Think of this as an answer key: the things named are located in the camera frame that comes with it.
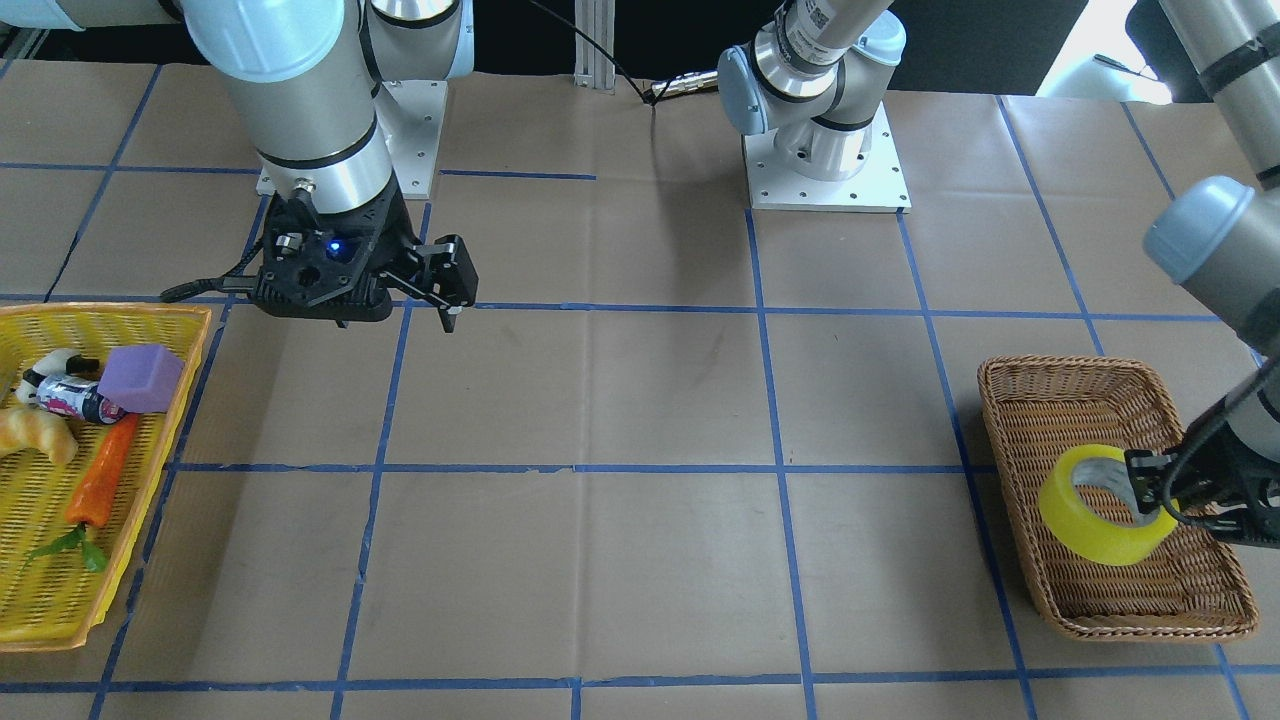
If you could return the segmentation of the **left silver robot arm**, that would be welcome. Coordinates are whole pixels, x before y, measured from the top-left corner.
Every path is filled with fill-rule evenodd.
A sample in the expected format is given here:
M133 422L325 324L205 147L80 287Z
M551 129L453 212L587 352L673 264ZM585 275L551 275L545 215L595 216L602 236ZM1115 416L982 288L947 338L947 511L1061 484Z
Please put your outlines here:
M1263 356L1170 448L1084 445L1039 489L1051 534L1092 562L1126 566L1176 527L1277 546L1277 4L1164 1L1197 81L1256 183L1225 176L1176 196L1146 232L1147 256ZM887 1L786 1L716 68L742 136L774 135L803 177L860 176L858 158L906 36Z

